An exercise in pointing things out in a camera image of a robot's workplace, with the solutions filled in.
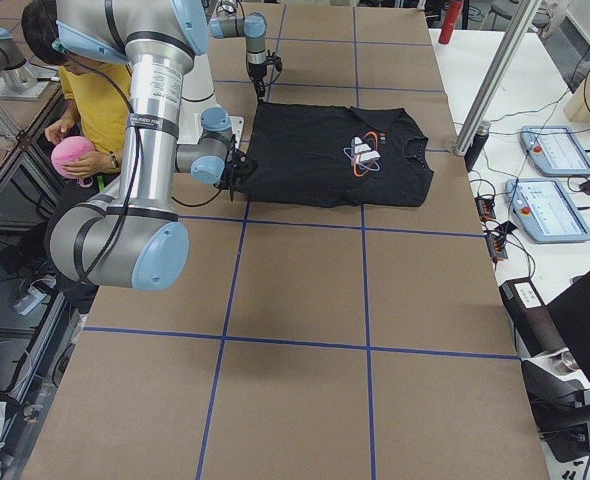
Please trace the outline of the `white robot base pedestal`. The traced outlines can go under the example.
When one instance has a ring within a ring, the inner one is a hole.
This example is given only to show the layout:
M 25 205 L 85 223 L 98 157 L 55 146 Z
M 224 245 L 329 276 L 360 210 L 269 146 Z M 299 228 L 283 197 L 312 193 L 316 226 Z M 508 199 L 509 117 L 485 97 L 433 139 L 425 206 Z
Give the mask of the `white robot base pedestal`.
M 204 110 L 219 107 L 208 55 L 194 58 L 193 69 L 183 77 L 178 143 L 196 144 L 202 134 Z

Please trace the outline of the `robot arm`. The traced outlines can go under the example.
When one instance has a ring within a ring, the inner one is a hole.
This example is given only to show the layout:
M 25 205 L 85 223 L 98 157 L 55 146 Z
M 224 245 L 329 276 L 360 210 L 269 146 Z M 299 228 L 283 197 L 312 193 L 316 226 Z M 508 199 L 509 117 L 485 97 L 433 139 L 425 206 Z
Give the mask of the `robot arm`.
M 61 1 L 57 25 L 66 52 L 127 64 L 132 80 L 120 176 L 58 221 L 53 262 L 80 283 L 166 289 L 189 252 L 171 203 L 174 175 L 228 187 L 243 174 L 241 123 L 214 99 L 209 41 L 255 42 L 265 20 L 208 18 L 199 1 Z
M 268 67 L 272 57 L 266 44 L 267 21 L 263 14 L 246 14 L 241 1 L 217 1 L 209 20 L 215 39 L 243 38 L 246 48 L 246 73 L 259 103 L 265 99 Z

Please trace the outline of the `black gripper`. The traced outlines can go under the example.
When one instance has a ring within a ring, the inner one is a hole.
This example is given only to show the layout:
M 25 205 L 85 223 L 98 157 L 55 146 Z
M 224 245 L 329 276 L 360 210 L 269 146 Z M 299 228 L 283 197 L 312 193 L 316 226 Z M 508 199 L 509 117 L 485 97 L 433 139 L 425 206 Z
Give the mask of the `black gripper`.
M 261 64 L 248 63 L 247 75 L 255 90 L 258 103 L 263 103 L 266 97 L 268 75 L 268 65 L 266 62 Z
M 233 200 L 239 187 L 256 169 L 256 160 L 249 158 L 245 152 L 233 147 L 226 158 L 224 171 L 216 187 L 220 191 L 227 190 L 229 198 Z

